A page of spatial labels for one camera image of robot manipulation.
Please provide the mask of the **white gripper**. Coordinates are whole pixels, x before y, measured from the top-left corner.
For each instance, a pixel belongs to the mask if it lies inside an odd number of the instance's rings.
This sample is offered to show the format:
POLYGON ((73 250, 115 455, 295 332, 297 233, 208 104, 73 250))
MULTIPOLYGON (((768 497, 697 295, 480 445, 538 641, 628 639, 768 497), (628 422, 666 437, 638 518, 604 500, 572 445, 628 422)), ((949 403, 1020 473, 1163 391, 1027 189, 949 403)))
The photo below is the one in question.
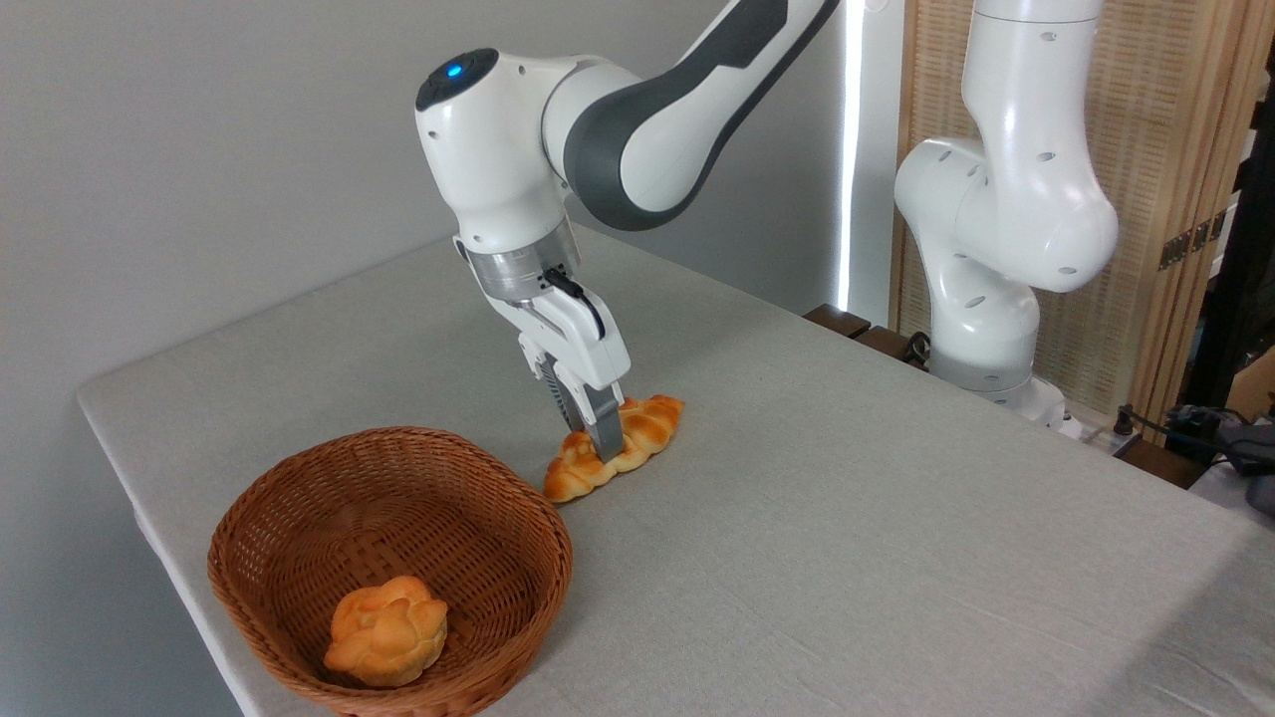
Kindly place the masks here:
POLYGON ((618 381, 630 367, 629 350, 606 301, 589 290, 581 299, 565 290, 521 302, 488 299, 518 342, 533 375, 555 398, 572 432, 586 431, 603 463, 623 453, 623 394, 618 381))

